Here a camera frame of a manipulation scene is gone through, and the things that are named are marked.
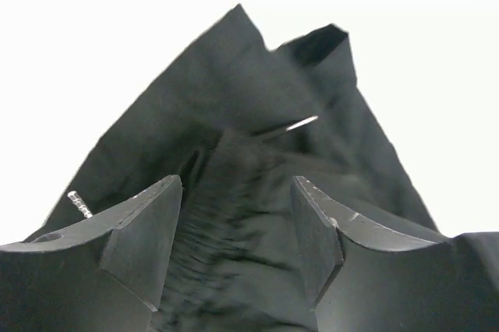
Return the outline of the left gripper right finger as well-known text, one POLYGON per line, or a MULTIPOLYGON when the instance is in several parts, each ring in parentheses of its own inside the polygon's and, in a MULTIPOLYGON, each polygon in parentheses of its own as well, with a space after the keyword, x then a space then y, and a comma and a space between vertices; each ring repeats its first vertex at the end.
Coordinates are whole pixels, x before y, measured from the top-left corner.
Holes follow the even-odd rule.
POLYGON ((299 176, 292 216, 321 331, 495 331, 498 235, 388 226, 299 176))

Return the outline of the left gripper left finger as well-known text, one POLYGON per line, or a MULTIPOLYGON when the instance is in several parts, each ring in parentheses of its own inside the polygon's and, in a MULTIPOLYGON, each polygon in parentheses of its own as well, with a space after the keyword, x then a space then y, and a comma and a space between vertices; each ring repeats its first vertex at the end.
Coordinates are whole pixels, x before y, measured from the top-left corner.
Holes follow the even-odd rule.
POLYGON ((2 330, 149 330, 181 200, 181 180, 169 175, 93 217, 3 245, 2 330))

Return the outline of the black trousers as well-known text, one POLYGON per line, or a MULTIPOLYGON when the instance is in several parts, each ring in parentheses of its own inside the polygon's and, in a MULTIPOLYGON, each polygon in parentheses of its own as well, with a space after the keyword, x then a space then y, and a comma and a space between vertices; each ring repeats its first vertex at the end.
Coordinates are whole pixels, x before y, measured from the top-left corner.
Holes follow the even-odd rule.
POLYGON ((292 216, 299 176, 368 218, 442 235, 357 88, 347 33, 332 25, 268 51, 244 9, 229 11, 99 139, 22 242, 169 175, 182 200, 147 331, 321 331, 292 216))

